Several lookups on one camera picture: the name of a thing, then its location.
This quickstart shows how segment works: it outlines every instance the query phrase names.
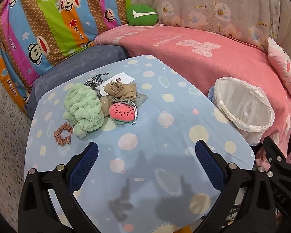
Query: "blue gripper pad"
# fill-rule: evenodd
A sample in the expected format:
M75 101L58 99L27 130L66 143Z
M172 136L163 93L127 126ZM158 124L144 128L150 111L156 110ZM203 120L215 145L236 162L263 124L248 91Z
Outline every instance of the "blue gripper pad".
M206 146L207 145L204 145L201 141L198 141L195 145L196 156L210 179L213 187L222 192L225 189L224 173L214 158L210 155L210 152L207 150Z
M71 193L81 188L97 158L98 146L93 143L69 175L68 189Z

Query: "white paper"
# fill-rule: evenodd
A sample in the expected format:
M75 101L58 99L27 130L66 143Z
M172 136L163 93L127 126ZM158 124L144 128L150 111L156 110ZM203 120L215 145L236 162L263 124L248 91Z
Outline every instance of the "white paper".
M105 91L104 91L104 87L109 84L110 82L120 82L122 84L129 84L134 80L133 77L130 77L129 75L127 75L126 73L120 73L117 74L115 76L113 76L112 78L106 80L103 84L99 85L98 87L95 87L96 89L98 89L100 91L100 94L102 96L106 96L108 95Z

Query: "leopard print hair tie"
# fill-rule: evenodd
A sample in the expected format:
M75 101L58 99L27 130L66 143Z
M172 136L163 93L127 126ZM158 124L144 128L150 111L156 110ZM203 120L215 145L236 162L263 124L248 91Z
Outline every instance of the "leopard print hair tie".
M65 138L61 137L61 133L63 130L68 131L68 135ZM57 130L54 131L54 138L58 145L63 146L64 144L70 144L71 143L71 134L73 133L73 128L70 124L65 122L63 125L61 125Z

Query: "plastic bag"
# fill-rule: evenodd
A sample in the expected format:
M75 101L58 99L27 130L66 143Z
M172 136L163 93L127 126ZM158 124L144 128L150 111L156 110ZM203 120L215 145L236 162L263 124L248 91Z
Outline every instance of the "plastic bag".
M212 102L236 125L250 146L260 143L275 119L275 112L260 87L232 77L216 80Z

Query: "green pillow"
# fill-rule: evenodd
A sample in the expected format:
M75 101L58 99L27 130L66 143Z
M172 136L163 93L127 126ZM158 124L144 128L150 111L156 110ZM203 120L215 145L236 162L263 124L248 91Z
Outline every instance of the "green pillow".
M147 5L133 4L126 11L126 18L129 25L152 26L156 24L158 16L155 9Z

